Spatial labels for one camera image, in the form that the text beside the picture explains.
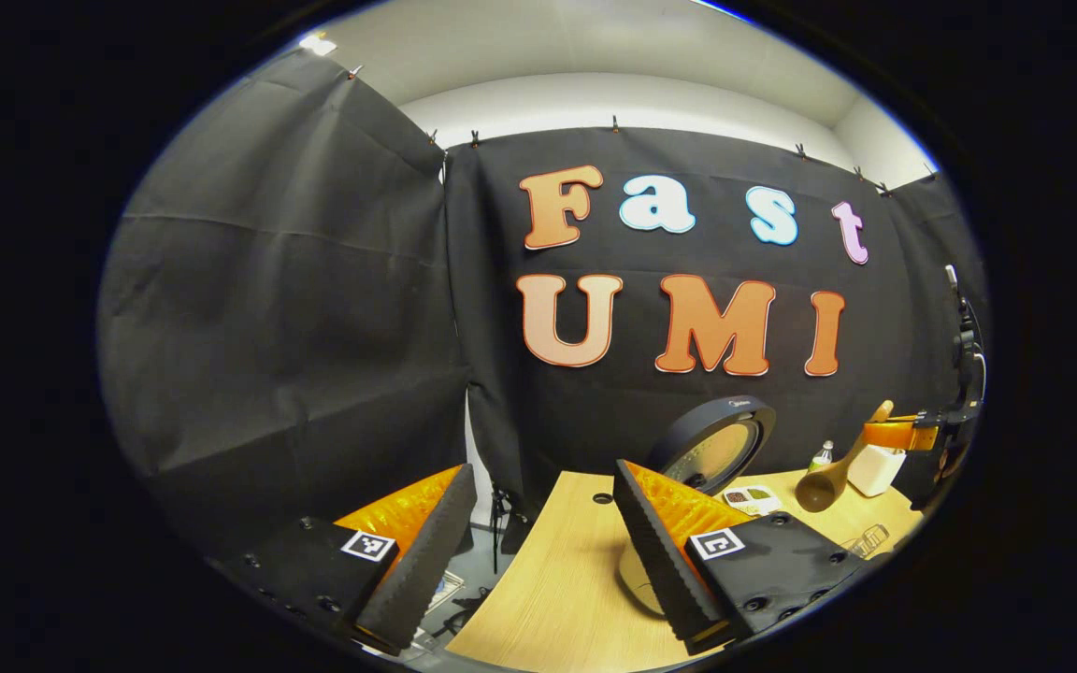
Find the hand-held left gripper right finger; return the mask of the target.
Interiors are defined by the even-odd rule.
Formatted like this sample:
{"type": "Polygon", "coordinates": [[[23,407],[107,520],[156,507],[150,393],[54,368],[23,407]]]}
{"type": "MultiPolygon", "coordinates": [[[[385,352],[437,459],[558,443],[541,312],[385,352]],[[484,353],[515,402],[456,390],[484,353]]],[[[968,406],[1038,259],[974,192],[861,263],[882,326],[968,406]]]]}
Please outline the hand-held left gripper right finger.
{"type": "Polygon", "coordinates": [[[689,654],[777,629],[869,567],[789,511],[749,517],[627,460],[615,463],[612,502],[689,654]]]}

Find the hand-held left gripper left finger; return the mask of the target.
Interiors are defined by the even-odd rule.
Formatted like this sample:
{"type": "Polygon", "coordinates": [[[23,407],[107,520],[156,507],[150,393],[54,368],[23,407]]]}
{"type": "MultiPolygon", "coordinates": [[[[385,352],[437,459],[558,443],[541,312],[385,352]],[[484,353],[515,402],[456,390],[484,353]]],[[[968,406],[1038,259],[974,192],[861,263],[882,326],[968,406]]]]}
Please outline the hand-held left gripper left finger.
{"type": "Polygon", "coordinates": [[[336,520],[304,516],[209,559],[248,595],[335,646],[411,646],[468,525],[474,469],[453,465],[336,520]]]}

